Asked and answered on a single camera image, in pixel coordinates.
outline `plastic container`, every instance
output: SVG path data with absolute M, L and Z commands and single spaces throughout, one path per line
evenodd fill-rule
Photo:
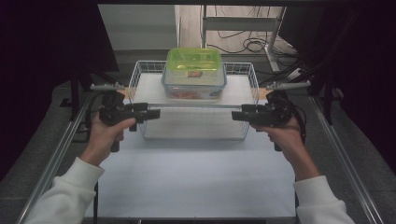
M 218 51 L 171 49 L 162 83 L 170 99 L 218 100 L 227 77 Z

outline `white wire basket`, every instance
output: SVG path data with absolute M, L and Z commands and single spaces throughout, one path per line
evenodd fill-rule
M 161 109 L 159 119 L 139 124 L 146 139 L 244 140 L 248 122 L 232 119 L 242 104 L 257 104 L 259 86 L 251 63 L 223 63 L 227 85 L 219 100 L 175 100 L 161 83 L 166 61 L 138 61 L 129 83 L 131 103 Z

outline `green lid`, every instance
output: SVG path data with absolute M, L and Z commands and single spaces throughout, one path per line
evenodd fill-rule
M 178 71 L 207 71 L 220 68 L 220 54 L 215 49 L 171 49 L 166 68 Z

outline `white sweatshirt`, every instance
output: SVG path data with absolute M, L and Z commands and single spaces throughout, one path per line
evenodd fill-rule
M 52 188 L 37 201 L 25 223 L 80 223 L 103 172 L 104 169 L 76 158 L 66 174 L 53 179 Z M 297 214 L 301 223 L 354 223 L 344 202 L 333 195 L 325 176 L 296 182 L 294 188 L 300 201 Z

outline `person's left hand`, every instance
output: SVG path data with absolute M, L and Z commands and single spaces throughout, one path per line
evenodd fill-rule
M 99 120 L 99 113 L 96 113 L 92 121 L 90 141 L 79 158 L 89 164 L 99 166 L 110 155 L 110 148 L 114 141 L 123 140 L 123 130 L 135 123 L 135 119 L 126 119 L 108 127 Z

